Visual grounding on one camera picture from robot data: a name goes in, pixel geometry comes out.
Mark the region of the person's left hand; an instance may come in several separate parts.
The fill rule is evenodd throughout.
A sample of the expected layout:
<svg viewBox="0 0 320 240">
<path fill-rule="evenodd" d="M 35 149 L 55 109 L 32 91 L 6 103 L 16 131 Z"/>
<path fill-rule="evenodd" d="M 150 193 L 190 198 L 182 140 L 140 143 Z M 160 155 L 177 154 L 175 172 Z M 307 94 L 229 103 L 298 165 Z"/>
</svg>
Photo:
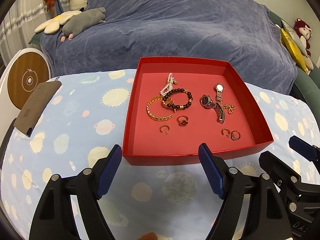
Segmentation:
<svg viewBox="0 0 320 240">
<path fill-rule="evenodd" d="M 154 232 L 146 233 L 142 237 L 140 237 L 138 240 L 158 240 L 157 235 Z"/>
</svg>

